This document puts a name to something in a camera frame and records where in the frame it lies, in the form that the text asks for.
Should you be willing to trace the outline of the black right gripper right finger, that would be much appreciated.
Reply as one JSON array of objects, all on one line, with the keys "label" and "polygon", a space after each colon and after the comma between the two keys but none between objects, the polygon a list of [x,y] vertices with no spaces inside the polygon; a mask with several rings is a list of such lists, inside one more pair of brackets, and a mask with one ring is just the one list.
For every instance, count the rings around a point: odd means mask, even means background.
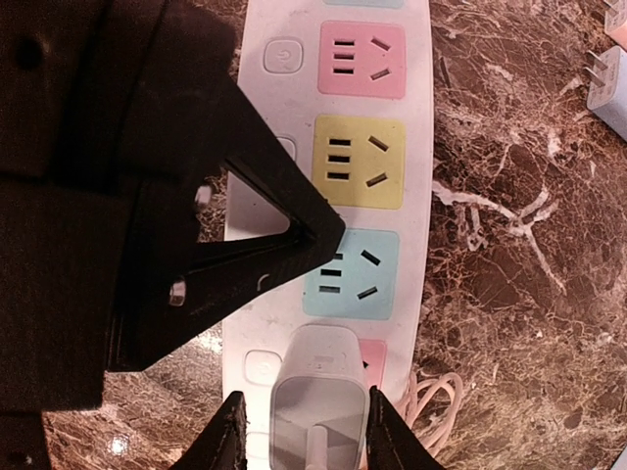
[{"label": "black right gripper right finger", "polygon": [[369,470],[444,470],[375,386],[369,389],[366,460]]}]

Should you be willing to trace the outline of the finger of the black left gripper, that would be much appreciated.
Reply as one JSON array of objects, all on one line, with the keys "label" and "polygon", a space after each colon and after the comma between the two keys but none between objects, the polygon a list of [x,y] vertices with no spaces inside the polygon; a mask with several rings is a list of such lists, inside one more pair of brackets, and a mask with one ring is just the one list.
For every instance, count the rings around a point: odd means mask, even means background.
[{"label": "finger of the black left gripper", "polygon": [[[141,371],[256,297],[322,264],[345,231],[242,90],[222,83],[176,105],[181,181],[142,181],[121,256],[107,367]],[[193,202],[212,163],[282,213],[277,234],[202,243]]]}]

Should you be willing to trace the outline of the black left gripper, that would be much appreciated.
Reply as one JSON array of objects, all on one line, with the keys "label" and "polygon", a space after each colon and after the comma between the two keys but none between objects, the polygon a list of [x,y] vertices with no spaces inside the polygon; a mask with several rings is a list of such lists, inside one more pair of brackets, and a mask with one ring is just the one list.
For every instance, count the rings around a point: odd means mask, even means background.
[{"label": "black left gripper", "polygon": [[1,5],[1,465],[46,469],[41,414],[102,400],[119,306],[168,290],[196,239],[215,158],[126,111],[227,76],[234,29],[185,1]]}]

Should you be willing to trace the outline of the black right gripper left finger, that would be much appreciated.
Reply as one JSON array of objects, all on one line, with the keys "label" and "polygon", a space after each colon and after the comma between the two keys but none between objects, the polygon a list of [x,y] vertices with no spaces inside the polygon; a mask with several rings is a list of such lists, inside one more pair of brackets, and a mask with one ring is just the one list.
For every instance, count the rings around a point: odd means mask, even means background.
[{"label": "black right gripper left finger", "polygon": [[246,402],[232,392],[172,470],[245,470]]}]

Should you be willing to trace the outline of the white charger with cable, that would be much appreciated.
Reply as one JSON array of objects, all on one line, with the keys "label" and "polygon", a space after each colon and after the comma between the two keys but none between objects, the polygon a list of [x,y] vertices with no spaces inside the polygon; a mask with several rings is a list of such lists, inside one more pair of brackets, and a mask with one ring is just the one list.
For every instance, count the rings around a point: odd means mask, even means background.
[{"label": "white charger with cable", "polygon": [[[366,426],[371,387],[366,383],[360,343],[353,331],[316,324],[299,328],[270,396],[270,468],[368,469]],[[410,380],[401,402],[392,404],[410,428],[439,391],[449,395],[451,406],[441,427],[419,440],[434,458],[451,434],[462,389],[456,373],[423,382]]]}]

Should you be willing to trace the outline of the long white power strip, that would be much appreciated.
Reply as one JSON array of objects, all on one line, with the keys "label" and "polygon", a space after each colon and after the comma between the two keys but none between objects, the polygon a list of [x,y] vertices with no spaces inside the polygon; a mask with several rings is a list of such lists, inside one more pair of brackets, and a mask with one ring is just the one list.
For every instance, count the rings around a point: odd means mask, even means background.
[{"label": "long white power strip", "polygon": [[392,403],[411,375],[433,166],[425,1],[252,1],[238,83],[346,225],[327,264],[222,324],[222,384],[245,395],[247,459],[269,465],[270,393],[293,332],[351,329],[370,384]]}]

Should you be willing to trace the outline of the blue charger block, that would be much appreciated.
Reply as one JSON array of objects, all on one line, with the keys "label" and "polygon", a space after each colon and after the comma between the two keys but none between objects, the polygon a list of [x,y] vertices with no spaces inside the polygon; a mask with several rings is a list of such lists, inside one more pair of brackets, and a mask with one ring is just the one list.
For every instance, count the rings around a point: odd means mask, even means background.
[{"label": "blue charger block", "polygon": [[588,51],[584,73],[590,80],[588,110],[626,141],[626,51],[619,45],[600,55]]}]

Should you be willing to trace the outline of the pink charger block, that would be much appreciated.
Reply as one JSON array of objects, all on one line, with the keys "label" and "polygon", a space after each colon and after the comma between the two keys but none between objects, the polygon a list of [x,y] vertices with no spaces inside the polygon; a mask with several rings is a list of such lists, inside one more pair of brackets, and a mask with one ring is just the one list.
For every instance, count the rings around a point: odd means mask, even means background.
[{"label": "pink charger block", "polygon": [[623,50],[627,50],[627,1],[604,0],[604,33]]}]

